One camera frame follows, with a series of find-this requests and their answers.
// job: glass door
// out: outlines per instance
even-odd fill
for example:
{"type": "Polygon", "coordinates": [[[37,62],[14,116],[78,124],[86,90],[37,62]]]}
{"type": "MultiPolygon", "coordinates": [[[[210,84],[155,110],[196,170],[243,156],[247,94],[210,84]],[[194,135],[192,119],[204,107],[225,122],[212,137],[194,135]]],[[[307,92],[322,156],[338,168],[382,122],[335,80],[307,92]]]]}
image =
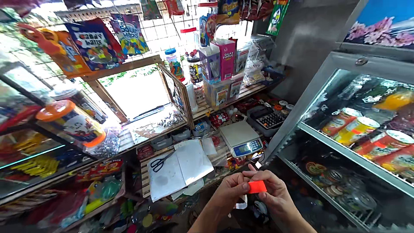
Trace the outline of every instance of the glass door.
{"type": "Polygon", "coordinates": [[[364,231],[414,223],[412,71],[411,63],[332,52],[269,145],[364,231]]]}

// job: pink flowers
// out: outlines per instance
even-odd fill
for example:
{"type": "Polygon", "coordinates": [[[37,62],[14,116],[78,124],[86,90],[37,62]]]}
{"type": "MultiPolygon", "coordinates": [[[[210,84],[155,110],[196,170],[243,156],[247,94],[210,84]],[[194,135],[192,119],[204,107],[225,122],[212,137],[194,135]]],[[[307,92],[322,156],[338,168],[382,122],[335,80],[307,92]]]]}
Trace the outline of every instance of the pink flowers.
{"type": "Polygon", "coordinates": [[[390,28],[394,17],[385,17],[383,20],[368,27],[365,24],[355,22],[349,30],[348,40],[364,37],[366,44],[381,46],[402,47],[414,44],[414,35],[406,32],[398,33],[395,37],[390,35],[390,28]]]}

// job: blue lid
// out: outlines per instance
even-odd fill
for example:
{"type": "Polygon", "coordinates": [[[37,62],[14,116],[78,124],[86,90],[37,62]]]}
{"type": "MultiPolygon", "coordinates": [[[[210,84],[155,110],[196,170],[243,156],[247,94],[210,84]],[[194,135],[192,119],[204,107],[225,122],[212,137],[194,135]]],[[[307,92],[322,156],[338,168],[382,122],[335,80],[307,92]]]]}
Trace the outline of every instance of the blue lid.
{"type": "Polygon", "coordinates": [[[167,49],[165,50],[165,55],[170,55],[176,52],[176,49],[167,49]]]}

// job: refrigerator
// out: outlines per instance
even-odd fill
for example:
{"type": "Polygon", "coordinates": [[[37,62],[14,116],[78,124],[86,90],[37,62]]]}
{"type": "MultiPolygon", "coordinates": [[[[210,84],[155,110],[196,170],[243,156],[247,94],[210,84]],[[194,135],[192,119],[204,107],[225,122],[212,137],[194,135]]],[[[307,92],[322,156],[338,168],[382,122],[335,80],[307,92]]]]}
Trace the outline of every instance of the refrigerator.
{"type": "Polygon", "coordinates": [[[413,50],[350,38],[273,136],[264,167],[318,232],[414,232],[413,50]]]}

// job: poster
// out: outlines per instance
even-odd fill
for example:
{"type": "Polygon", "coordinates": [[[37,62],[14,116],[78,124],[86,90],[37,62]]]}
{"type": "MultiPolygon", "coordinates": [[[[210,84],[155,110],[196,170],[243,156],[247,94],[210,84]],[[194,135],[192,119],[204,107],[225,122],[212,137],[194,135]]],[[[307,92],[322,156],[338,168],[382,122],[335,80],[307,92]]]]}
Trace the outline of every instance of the poster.
{"type": "Polygon", "coordinates": [[[369,1],[344,42],[414,49],[414,1],[369,1]]]}

